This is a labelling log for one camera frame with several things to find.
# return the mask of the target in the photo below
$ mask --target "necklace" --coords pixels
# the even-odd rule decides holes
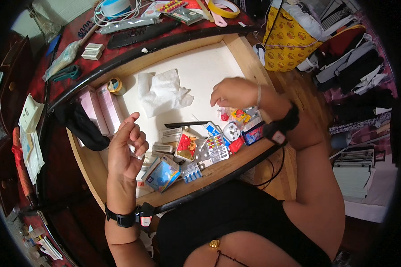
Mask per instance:
[[[233,261],[239,263],[242,266],[249,267],[248,265],[241,263],[237,259],[234,259],[234,258],[232,258],[230,256],[227,256],[226,254],[221,253],[221,250],[219,250],[220,241],[218,239],[214,239],[213,241],[211,241],[209,243],[209,246],[212,247],[212,248],[215,248],[217,250],[217,253],[219,254],[219,256],[217,257],[217,260],[215,261],[214,267],[217,267],[217,264],[219,264],[220,256],[225,256],[226,258],[228,258],[230,260],[233,260]]]

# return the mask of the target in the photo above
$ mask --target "open drawer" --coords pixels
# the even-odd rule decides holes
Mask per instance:
[[[142,106],[138,103],[138,73],[159,74],[172,68],[178,71],[181,87],[191,89],[189,94],[194,96],[194,101],[189,107],[147,119]],[[214,85],[223,78],[235,76],[243,76],[254,83],[272,85],[266,70],[246,38],[230,34],[191,40],[166,47],[119,66],[97,78],[90,85],[98,88],[113,77],[119,77],[122,80],[127,89],[127,93],[119,97],[122,113],[129,115],[135,111],[140,112],[137,124],[140,125],[141,131],[146,133],[151,147],[159,140],[159,130],[165,129],[165,123],[193,121],[196,118],[212,120],[217,125],[224,126],[226,122],[220,122],[217,116],[217,106],[210,107],[209,105],[210,94]],[[262,115],[267,123],[270,122],[265,114]],[[104,211],[108,175],[107,151],[95,152],[86,147],[80,147],[76,136],[69,130],[67,132],[79,168],[96,201]],[[157,213],[171,209],[239,176],[276,150],[278,147],[264,138],[249,147],[242,147],[229,159],[207,167],[202,171],[202,178],[188,184],[183,180],[177,181],[163,193],[153,192],[137,198],[137,204],[142,205],[148,202],[156,207]]]

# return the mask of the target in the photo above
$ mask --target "yellow tape roll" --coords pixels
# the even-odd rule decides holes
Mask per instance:
[[[217,7],[216,4],[224,5],[230,8],[233,12],[221,9]],[[240,13],[239,8],[234,3],[229,2],[227,0],[209,0],[208,8],[215,14],[222,16],[224,18],[236,18]]]

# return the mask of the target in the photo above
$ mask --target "yellow bag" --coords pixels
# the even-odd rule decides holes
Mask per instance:
[[[266,44],[264,59],[268,71],[290,71],[322,44],[316,42],[283,8],[273,6],[268,14],[263,43]]]

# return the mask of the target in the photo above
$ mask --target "wrist strap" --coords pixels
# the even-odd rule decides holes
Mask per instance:
[[[122,215],[122,214],[116,214],[113,211],[110,211],[107,207],[107,203],[104,204],[104,208],[106,210],[107,221],[109,221],[111,218],[118,222],[118,226],[125,227],[125,228],[132,227],[134,225],[135,213],[136,213],[135,210],[129,214]]]
[[[286,132],[293,130],[299,121],[299,108],[291,102],[291,109],[282,120],[264,125],[263,135],[275,144],[283,145],[286,142]]]

